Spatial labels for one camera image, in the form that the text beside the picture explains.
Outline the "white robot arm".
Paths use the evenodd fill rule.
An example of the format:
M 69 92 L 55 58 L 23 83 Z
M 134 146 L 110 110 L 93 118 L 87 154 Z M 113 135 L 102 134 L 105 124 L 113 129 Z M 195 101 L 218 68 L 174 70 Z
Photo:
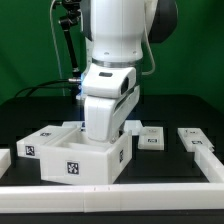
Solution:
M 175 0 L 91 0 L 92 63 L 82 82 L 87 136 L 110 141 L 139 100 L 143 46 L 177 26 Z

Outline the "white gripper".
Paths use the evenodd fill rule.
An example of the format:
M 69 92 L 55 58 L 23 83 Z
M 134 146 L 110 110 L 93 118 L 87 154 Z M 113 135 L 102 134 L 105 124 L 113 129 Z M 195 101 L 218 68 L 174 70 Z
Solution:
M 84 104 L 85 128 L 89 139 L 110 141 L 139 101 L 140 87 L 120 99 L 87 96 Z

